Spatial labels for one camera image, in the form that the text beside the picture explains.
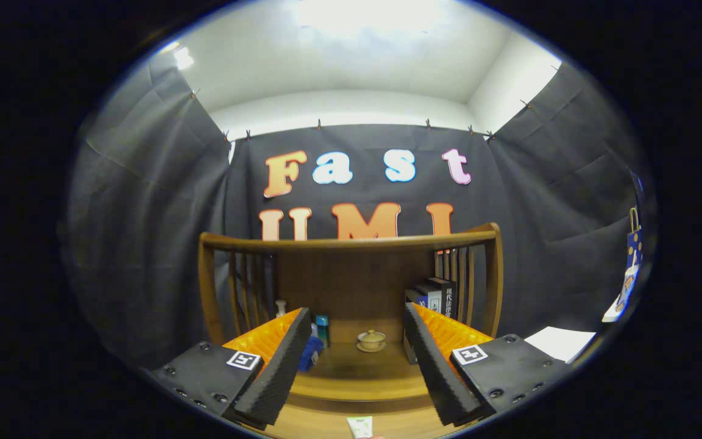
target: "small ceramic cup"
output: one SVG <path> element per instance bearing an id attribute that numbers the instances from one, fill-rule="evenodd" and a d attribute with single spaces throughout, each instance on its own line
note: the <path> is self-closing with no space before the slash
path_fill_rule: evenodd
<path id="1" fill-rule="evenodd" d="M 359 334 L 358 338 L 362 348 L 365 348 L 368 351 L 375 351 L 378 350 L 382 344 L 384 344 L 386 335 L 374 330 L 369 330 L 366 333 Z"/>

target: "wooden chair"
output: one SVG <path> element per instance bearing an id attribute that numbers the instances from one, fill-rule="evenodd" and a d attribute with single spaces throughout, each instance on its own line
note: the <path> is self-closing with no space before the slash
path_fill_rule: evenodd
<path id="1" fill-rule="evenodd" d="M 486 256 L 486 294 L 474 316 L 472 248 L 479 245 Z M 229 254 L 228 304 L 216 300 L 217 251 Z M 270 277 L 265 264 L 271 264 Z M 408 362 L 402 347 L 403 292 L 428 277 L 455 280 L 458 320 L 471 325 L 480 319 L 480 330 L 496 337 L 502 270 L 495 223 L 443 236 L 364 240 L 259 241 L 203 233 L 199 246 L 200 294 L 213 343 L 273 319 L 273 297 L 286 300 L 288 309 L 306 306 L 329 316 L 329 349 L 309 372 L 297 373 L 281 416 L 265 433 L 283 438 L 347 435 L 345 416 L 361 416 L 357 412 L 374 414 L 376 433 L 387 439 L 426 439 L 467 427 L 441 424 L 419 367 Z M 266 284 L 273 289 L 269 299 Z M 234 334 L 224 334 L 220 306 L 231 308 Z M 357 350 L 357 335 L 368 329 L 386 334 L 387 348 L 375 354 Z"/>

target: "white ceiling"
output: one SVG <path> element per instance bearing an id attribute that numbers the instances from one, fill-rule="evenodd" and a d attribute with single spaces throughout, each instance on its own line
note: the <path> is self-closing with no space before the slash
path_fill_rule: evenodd
<path id="1" fill-rule="evenodd" d="M 387 2 L 357 0 L 348 3 L 354 9 L 345 10 L 345 3 L 336 3 L 337 16 L 311 27 L 300 25 L 300 0 L 244 3 L 178 39 L 194 60 L 183 74 L 200 90 L 209 112 L 289 93 L 348 89 L 468 103 L 500 55 L 510 28 L 462 2 L 429 0 L 438 7 L 424 9 L 430 22 L 426 33 L 374 27 L 352 35 L 343 29 L 352 18 L 370 16 L 365 6 L 381 11 L 377 5 Z M 399 11 L 409 19 L 410 8 Z"/>

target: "book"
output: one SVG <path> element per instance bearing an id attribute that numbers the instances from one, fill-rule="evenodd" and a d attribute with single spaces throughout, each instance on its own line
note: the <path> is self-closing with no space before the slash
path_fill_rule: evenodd
<path id="1" fill-rule="evenodd" d="M 590 343 L 594 332 L 545 327 L 524 341 L 566 363 L 573 362 Z"/>
<path id="2" fill-rule="evenodd" d="M 421 296 L 427 297 L 427 304 L 422 305 L 424 306 L 424 308 L 428 308 L 432 311 L 440 312 L 440 314 L 443 314 L 443 291 L 441 291 L 439 287 L 433 287 L 431 284 L 418 284 L 414 287 L 414 289 Z"/>
<path id="3" fill-rule="evenodd" d="M 424 306 L 424 308 L 429 308 L 429 306 L 427 306 L 427 303 L 429 302 L 429 297 L 426 294 L 421 294 L 416 290 L 406 290 L 405 301 L 413 302 L 417 305 Z"/>
<path id="4" fill-rule="evenodd" d="M 442 308 L 441 314 L 446 317 L 457 318 L 457 297 L 456 297 L 456 282 L 452 280 L 441 279 L 440 277 L 431 277 L 427 279 L 427 283 L 441 289 Z"/>

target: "white bottle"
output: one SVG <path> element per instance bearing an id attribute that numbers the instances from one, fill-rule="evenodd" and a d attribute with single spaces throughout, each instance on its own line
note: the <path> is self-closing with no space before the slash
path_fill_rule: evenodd
<path id="1" fill-rule="evenodd" d="M 281 317 L 284 314 L 286 314 L 286 301 L 285 300 L 276 300 L 275 304 L 278 306 L 278 312 L 275 313 L 275 317 Z"/>

